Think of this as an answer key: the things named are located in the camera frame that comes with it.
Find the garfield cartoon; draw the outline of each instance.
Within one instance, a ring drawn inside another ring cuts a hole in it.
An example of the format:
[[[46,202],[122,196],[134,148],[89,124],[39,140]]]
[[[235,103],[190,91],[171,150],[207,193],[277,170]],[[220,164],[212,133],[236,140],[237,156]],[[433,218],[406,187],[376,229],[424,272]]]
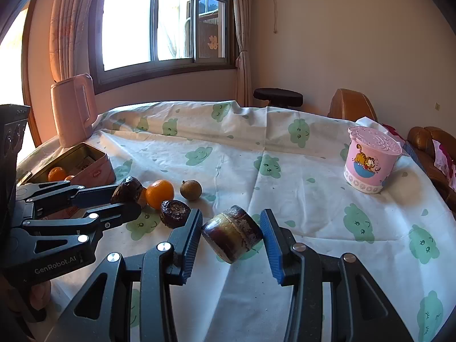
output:
[[[366,154],[362,152],[362,147],[360,144],[356,144],[356,147],[359,149],[359,153],[356,155],[355,159],[353,162],[358,163],[362,167],[364,167],[365,170],[368,170],[372,173],[374,172],[379,172],[380,167],[375,167],[375,160],[372,157],[367,157]]]

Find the brown leather chair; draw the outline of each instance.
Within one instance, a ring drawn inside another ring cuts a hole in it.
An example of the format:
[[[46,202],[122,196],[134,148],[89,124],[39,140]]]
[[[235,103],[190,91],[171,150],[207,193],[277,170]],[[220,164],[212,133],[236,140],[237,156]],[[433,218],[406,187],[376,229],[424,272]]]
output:
[[[456,139],[437,127],[413,127],[407,136],[408,142],[412,144],[418,160],[434,187],[448,207],[456,212],[456,192],[448,186],[445,175],[434,166],[435,151],[432,139],[443,144],[451,159],[456,160]]]
[[[369,117],[378,122],[373,106],[366,95],[358,91],[338,89],[332,97],[328,117],[347,119],[356,122],[363,117]]]

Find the black round stool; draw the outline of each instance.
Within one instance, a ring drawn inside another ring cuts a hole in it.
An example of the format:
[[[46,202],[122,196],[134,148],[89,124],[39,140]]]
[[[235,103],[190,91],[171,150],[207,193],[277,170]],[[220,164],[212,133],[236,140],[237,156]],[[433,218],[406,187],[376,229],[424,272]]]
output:
[[[269,107],[285,108],[300,107],[302,105],[302,94],[284,90],[261,88],[254,91],[254,98],[259,100],[269,100]]]

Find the beige curtain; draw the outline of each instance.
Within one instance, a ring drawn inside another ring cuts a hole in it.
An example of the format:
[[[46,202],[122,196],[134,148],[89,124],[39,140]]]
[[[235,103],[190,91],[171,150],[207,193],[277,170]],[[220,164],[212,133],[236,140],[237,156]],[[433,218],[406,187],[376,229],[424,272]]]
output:
[[[239,43],[239,57],[236,60],[235,100],[241,107],[252,107],[252,79],[250,77],[249,36],[252,0],[233,0],[236,37]]]
[[[49,33],[51,70],[55,81],[74,73],[84,20],[92,0],[54,0]]]

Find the window sill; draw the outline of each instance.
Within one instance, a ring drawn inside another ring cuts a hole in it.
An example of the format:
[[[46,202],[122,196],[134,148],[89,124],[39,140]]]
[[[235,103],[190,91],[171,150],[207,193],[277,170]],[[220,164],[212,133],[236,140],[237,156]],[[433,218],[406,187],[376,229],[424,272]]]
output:
[[[159,78],[164,76],[172,76],[182,73],[191,73],[191,72],[201,72],[203,70],[222,70],[222,69],[236,69],[235,65],[232,64],[204,64],[198,66],[186,66],[178,68],[165,68],[160,70],[155,70],[148,73],[140,73],[131,75],[129,77],[121,78],[118,80],[113,80],[106,83],[98,83],[97,79],[94,78],[93,87],[95,90],[95,95],[102,92],[113,90],[118,87],[131,85],[132,83],[151,80],[153,78]]]

